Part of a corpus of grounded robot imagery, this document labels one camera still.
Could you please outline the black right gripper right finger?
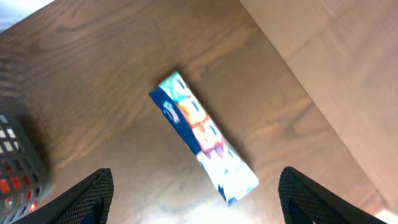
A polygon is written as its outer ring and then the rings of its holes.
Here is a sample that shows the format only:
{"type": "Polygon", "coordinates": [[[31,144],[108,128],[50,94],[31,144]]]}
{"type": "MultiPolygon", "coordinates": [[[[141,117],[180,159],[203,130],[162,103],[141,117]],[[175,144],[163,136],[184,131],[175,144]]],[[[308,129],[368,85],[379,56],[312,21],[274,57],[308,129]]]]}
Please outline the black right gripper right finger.
{"type": "Polygon", "coordinates": [[[293,167],[285,167],[278,193],[287,224],[384,224],[293,167]]]}

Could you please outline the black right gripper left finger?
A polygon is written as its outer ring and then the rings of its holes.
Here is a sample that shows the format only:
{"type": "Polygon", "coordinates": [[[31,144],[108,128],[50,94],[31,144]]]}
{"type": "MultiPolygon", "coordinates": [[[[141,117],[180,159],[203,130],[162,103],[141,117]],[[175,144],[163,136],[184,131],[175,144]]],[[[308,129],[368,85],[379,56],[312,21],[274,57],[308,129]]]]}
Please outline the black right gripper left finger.
{"type": "Polygon", "coordinates": [[[106,224],[113,199],[111,169],[101,168],[17,224],[106,224]]]}

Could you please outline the spaghetti pack with red end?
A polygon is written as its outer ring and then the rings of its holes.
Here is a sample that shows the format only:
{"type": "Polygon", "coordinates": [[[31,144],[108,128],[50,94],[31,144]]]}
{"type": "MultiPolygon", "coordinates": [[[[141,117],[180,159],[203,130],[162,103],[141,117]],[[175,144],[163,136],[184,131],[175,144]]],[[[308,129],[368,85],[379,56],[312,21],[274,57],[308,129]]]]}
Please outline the spaghetti pack with red end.
{"type": "Polygon", "coordinates": [[[37,210],[40,186],[27,159],[1,159],[1,219],[37,210]]]}

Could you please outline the blue Kleenex tissue pack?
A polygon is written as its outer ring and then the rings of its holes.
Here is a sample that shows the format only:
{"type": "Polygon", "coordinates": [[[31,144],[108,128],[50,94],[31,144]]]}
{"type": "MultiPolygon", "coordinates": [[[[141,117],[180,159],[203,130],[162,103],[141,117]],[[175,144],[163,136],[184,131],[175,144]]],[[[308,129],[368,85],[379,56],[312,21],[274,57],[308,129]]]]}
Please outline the blue Kleenex tissue pack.
{"type": "Polygon", "coordinates": [[[223,136],[178,72],[149,93],[229,205],[259,185],[251,168],[223,136]]]}

